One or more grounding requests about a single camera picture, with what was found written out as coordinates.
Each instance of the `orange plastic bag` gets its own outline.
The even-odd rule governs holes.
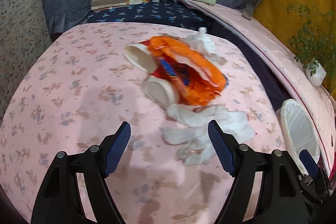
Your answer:
[[[152,37],[148,50],[160,60],[168,79],[190,105],[207,105],[226,86],[225,76],[219,69],[182,42]]]

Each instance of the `pink floral tablecloth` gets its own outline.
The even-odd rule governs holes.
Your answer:
[[[141,91],[146,73],[128,63],[125,45],[168,33],[194,31],[142,23],[79,25],[64,33],[39,58],[17,89],[0,132],[0,183],[18,211],[30,221],[49,164],[60,150],[85,151],[128,121],[132,137],[115,173],[106,182],[126,223],[200,223],[216,220],[233,179],[218,158],[208,165],[184,166],[179,146],[164,143],[160,128],[182,125]],[[256,136],[253,149],[284,149],[282,132],[258,77],[239,49],[212,37],[227,63],[219,69],[229,86],[212,104],[243,110]],[[85,183],[78,175],[87,216],[95,219]],[[256,179],[246,217],[257,201]]]

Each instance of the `terrazzo wall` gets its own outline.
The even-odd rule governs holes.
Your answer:
[[[50,45],[42,0],[0,0],[0,123],[21,80]]]

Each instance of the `blue rubber fingertip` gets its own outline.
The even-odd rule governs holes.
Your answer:
[[[233,175],[236,171],[234,167],[233,154],[221,137],[221,133],[211,122],[208,125],[208,134],[224,171]]]
[[[106,154],[104,172],[107,177],[116,170],[130,137],[131,126],[129,123],[127,123],[115,139],[109,152]]]
[[[315,163],[312,156],[309,154],[308,150],[302,150],[299,155],[299,159],[301,160],[303,166],[307,170],[308,174],[312,178],[316,178],[317,174],[319,173],[319,167]]]

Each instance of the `silver screw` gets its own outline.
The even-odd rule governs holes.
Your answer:
[[[239,146],[239,149],[242,150],[242,151],[247,151],[247,150],[249,150],[249,147],[246,144],[241,144]]]
[[[65,153],[63,151],[57,153],[57,158],[63,158]]]
[[[282,155],[282,152],[278,149],[274,150],[274,155],[280,157]]]
[[[93,146],[90,147],[90,151],[93,152],[93,153],[97,152],[98,150],[99,150],[98,145],[93,145]]]

